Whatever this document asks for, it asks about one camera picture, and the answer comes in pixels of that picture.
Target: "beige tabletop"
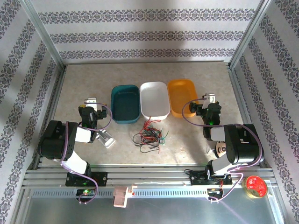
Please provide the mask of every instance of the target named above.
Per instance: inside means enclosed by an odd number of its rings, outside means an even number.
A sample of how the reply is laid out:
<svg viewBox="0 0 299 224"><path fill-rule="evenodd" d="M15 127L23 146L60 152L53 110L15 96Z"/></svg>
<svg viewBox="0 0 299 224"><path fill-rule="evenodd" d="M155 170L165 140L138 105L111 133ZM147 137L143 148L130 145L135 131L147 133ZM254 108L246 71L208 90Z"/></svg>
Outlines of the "beige tabletop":
<svg viewBox="0 0 299 224"><path fill-rule="evenodd" d="M54 120L80 122L78 106L84 99L96 97L97 102L110 107L111 90L117 85L133 84L140 87L145 82L162 81L168 84L173 79L187 78L194 82L199 97L206 92L215 93L220 102L221 124L241 123L232 85L224 63L136 63L69 65ZM110 116L99 120L104 126ZM169 131L166 144L157 151L143 154L132 142L132 136L140 131L145 119L141 115L135 124L118 125L114 121L107 131L116 142L106 149L99 141L76 142L75 152L92 165L104 164L204 164L215 159L211 148L215 143L207 141L202 128L188 124L171 113L167 119L154 125ZM201 117L190 121L203 124ZM42 166L57 163L43 158Z"/></svg>

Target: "white bin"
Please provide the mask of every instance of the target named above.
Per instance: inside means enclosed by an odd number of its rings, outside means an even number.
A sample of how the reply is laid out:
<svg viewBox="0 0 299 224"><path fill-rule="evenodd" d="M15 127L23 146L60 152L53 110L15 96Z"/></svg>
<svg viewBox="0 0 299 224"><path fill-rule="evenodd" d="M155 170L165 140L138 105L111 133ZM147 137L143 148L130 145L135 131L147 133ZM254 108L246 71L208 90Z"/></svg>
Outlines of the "white bin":
<svg viewBox="0 0 299 224"><path fill-rule="evenodd" d="M165 83L150 82L140 86L141 113L145 119L164 120L170 113L168 90Z"/></svg>

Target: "tangled wires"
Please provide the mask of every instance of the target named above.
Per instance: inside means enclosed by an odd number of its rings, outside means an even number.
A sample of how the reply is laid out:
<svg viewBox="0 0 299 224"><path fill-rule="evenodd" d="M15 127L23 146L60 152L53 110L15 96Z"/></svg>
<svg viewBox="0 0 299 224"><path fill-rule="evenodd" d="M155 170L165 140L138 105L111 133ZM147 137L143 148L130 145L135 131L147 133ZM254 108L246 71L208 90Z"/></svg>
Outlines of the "tangled wires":
<svg viewBox="0 0 299 224"><path fill-rule="evenodd" d="M149 153L153 151L158 151L160 153L160 144L164 144L165 138L168 135L165 135L165 137L162 136L162 130L156 129L153 127L152 123L161 122L161 120L147 120L144 122L143 128L140 130L139 133L135 134L132 138L133 142L136 146L140 146L139 151L142 153ZM140 136L140 142L136 142L134 139L135 137L139 135ZM142 151L142 147L144 145L148 145L150 150L149 151Z"/></svg>

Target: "cable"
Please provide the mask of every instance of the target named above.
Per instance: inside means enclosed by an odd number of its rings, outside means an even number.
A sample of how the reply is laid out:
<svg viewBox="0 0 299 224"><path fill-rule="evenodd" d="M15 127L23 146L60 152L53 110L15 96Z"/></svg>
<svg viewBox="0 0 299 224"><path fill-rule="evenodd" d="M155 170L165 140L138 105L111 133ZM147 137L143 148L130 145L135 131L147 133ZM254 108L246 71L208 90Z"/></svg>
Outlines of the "cable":
<svg viewBox="0 0 299 224"><path fill-rule="evenodd" d="M190 121L188 121L188 119L185 117L185 115L184 115L184 109L185 109L185 107L189 104L189 103L191 103L191 102L193 102L193 101L198 101L198 100L205 100L204 98L200 98L200 99L194 99L194 100L190 100L189 102L187 102L185 105L184 105L184 107L183 107L183 109L182 109L182 115L183 115L183 118L188 122L188 123L190 123L190 124L192 124L192 125L195 125L195 126L199 126L199 127L224 127L224 125L199 125L199 124L194 124L194 123L192 123L192 122L190 122ZM254 160L253 162L251 162L251 163L249 163L249 164L247 164L247 165L240 165L240 166L236 166L236 167L233 167L233 168L230 168L230 169L228 169L228 173L229 174L232 174L232 171L235 171L235 170L239 170L239 169L241 169L241 168L246 168L246 167L252 167L252 166L254 166L254 165L256 165L260 160L261 160L261 158L262 158L262 154L263 154L263 151L262 151L262 144L261 144L261 141L259 140L259 138L257 137L257 135L256 134L254 134L254 132L253 131L251 131L248 127L246 127L245 125L241 125L241 124L230 124L230 125L232 125L232 126L240 126L240 127L242 127L242 128L244 128L244 129L246 129L254 138L255 138L255 140L256 140L256 142L257 142L257 144L258 144L258 149L259 149L259 154L258 154L258 157L256 158L256 160ZM243 173L233 173L233 174L235 174L235 175L240 175L241 177L240 177L240 179L239 180L237 180L237 182L232 186L232 188L222 197L222 198L220 198L220 199L217 199L217 198L215 198L215 197L210 197L210 198L212 198L212 199L214 199L214 201L217 201L217 202L219 202L219 201L221 201L221 200L223 200L224 198L226 198L232 191L233 191L233 189L236 187L236 185L241 181L241 179L244 177L244 174Z"/></svg>
<svg viewBox="0 0 299 224"><path fill-rule="evenodd" d="M107 108L107 109L109 110L109 112L110 112L110 120L109 120L108 124L107 124L105 127L100 128L100 129L88 128L88 127L82 127L82 126L80 126L81 128L83 128L83 129L87 129L87 130L90 130L90 131L101 131L101 130L106 129L106 128L110 125L110 123L111 123L111 121L112 121L112 111L111 111L111 109L110 109L109 107L107 107L105 104L101 104L101 103L86 103L86 102L85 102L84 104L99 104L99 105L104 106L104 107Z"/></svg>
<svg viewBox="0 0 299 224"><path fill-rule="evenodd" d="M144 122L142 129L140 130L139 133L135 134L132 138L132 141L137 145L140 146L139 147L139 151L141 153L149 153L149 152L153 152L153 151L158 151L158 153L160 153L160 144L164 144L166 142L165 138L168 135L165 135L165 137L162 136L162 131L160 131L159 129L154 128L151 124L152 123L157 123L157 122L161 122L161 120L147 120ZM135 136L139 135L141 140L140 142L136 142L134 140ZM142 146L144 145L148 145L151 146L151 150L149 151L142 151Z"/></svg>
<svg viewBox="0 0 299 224"><path fill-rule="evenodd" d="M99 187L98 187L98 183L97 183L94 179L92 179L92 178L90 178L90 177L88 177L88 176L86 176L86 175L77 173L77 172L71 170L70 168L66 167L66 166L63 164L63 161L64 161L64 159L65 159L65 155L66 155L66 151L67 151L67 146L68 146L68 144L69 144L69 122L66 121L66 123L65 123L64 153L63 153L63 155L62 155L62 157L61 157L61 160L60 160L59 162L60 162L60 165L61 165L64 169L66 169L67 171L69 171L70 173L72 173L72 174L76 174L76 175L78 175L78 176L81 176L81 177L83 177L83 178L86 178L86 179L88 179L88 180L94 182L94 184L95 184L95 192L94 192L94 195L93 195L93 197L92 197L91 199L89 199L88 201L84 202L84 204L88 204L88 203L90 203L90 202L96 197L96 195L97 195L97 193L98 193L98 189L99 189Z"/></svg>

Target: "damask wallpaper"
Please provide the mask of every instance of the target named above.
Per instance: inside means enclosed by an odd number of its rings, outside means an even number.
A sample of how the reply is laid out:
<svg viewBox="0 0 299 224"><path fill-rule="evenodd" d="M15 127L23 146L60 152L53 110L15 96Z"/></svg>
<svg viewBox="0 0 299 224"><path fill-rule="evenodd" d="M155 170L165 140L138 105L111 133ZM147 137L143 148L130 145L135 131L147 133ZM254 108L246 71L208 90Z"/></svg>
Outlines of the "damask wallpaper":
<svg viewBox="0 0 299 224"><path fill-rule="evenodd" d="M0 224L9 223L60 71L17 0L0 0Z"/></svg>
<svg viewBox="0 0 299 224"><path fill-rule="evenodd" d="M32 0L66 64L228 61L260 0Z"/></svg>
<svg viewBox="0 0 299 224"><path fill-rule="evenodd" d="M299 223L299 0L274 0L235 72L291 218Z"/></svg>

